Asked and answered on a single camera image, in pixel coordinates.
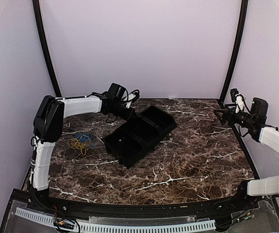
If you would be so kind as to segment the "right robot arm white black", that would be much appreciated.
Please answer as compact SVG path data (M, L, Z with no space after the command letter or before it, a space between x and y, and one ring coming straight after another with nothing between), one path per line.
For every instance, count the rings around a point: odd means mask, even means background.
M268 102L254 98L249 112L243 110L244 98L241 94L236 95L232 108L216 109L214 114L221 124L238 124L247 129L247 134L256 142L261 143L279 154L279 128L266 124ZM251 202L251 197L279 196L279 175L264 179L243 181L237 189L237 196L232 199L232 207L243 210Z

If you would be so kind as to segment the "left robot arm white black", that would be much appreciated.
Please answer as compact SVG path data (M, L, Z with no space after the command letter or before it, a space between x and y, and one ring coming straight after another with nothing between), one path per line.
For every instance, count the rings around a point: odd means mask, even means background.
M65 118L87 113L112 114L123 120L136 117L131 104L140 97L139 90L128 92L123 86L112 83L104 93L93 92L82 97L53 97L46 95L33 120L31 145L30 185L35 191L49 188L49 168L56 142L62 135Z

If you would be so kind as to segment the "black three-compartment bin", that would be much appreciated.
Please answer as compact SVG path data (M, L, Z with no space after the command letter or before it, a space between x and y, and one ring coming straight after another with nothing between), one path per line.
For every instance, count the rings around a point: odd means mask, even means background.
M176 127L172 115L155 106L149 106L104 137L103 142L107 153L121 165L131 168L152 152Z

